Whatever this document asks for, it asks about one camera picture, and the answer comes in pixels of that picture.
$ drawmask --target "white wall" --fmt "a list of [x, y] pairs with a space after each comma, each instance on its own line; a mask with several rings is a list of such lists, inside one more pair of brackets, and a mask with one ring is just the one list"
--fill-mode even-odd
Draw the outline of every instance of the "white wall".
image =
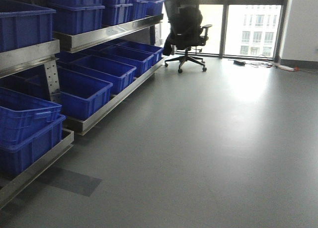
[[284, 60], [318, 61], [317, 0], [290, 0], [280, 57]]

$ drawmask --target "baseboard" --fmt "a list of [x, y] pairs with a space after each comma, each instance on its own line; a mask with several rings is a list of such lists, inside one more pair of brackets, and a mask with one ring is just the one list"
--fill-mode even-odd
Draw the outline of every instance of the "baseboard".
[[318, 62], [312, 61], [300, 61], [300, 60], [288, 60], [279, 59], [281, 65], [289, 66], [291, 68], [299, 67], [304, 69], [318, 69]]

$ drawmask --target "crate handle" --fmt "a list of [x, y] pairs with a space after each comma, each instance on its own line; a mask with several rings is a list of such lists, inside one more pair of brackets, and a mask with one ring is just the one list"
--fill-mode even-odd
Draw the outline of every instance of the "crate handle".
[[47, 111], [47, 112], [40, 112], [40, 113], [36, 113], [34, 114], [34, 119], [42, 119], [42, 118], [47, 118], [51, 116], [51, 112]]

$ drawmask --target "chair base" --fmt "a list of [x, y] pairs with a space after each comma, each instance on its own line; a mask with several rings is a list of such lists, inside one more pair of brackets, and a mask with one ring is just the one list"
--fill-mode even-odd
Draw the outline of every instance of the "chair base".
[[164, 66], [165, 66], [165, 67], [168, 66], [168, 63], [167, 63], [167, 62], [180, 61], [180, 65], [179, 65], [178, 72], [179, 72], [179, 73], [182, 73], [182, 69], [181, 69], [182, 65], [183, 65], [185, 62], [187, 62], [187, 61], [191, 61], [191, 62], [194, 62], [194, 63], [196, 63], [196, 64], [202, 65], [202, 66], [203, 66], [202, 71], [206, 72], [207, 68], [205, 67], [205, 62], [203, 61], [203, 58], [194, 57], [194, 56], [189, 56], [188, 51], [189, 51], [189, 48], [186, 48], [186, 49], [185, 49], [185, 53], [184, 53], [183, 56], [165, 60], [165, 61], [164, 61]]

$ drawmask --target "mesh chair back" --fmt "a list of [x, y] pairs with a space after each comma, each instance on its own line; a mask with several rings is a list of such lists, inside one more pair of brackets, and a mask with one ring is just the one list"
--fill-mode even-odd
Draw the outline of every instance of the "mesh chair back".
[[199, 0], [164, 0], [165, 10], [171, 25], [171, 32], [187, 33], [192, 36], [200, 34], [202, 15]]

